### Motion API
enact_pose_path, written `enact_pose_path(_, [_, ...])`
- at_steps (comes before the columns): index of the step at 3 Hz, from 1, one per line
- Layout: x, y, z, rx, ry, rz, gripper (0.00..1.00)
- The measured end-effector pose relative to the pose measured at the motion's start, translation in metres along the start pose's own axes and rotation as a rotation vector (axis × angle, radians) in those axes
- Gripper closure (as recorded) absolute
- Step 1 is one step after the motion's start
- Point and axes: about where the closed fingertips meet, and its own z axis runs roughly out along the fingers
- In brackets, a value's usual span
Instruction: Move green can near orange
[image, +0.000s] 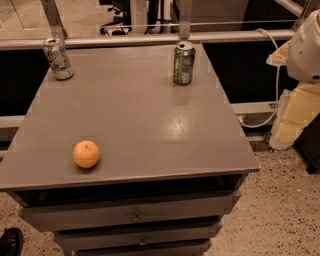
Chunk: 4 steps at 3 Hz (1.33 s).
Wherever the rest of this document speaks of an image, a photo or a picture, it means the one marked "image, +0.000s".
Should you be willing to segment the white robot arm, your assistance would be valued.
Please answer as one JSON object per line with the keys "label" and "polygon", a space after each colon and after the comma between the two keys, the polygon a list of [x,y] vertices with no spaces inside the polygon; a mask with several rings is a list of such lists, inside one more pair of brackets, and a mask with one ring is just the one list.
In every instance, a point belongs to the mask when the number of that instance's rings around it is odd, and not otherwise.
{"label": "white robot arm", "polygon": [[320,10],[297,29],[288,46],[287,71],[299,82],[320,82]]}

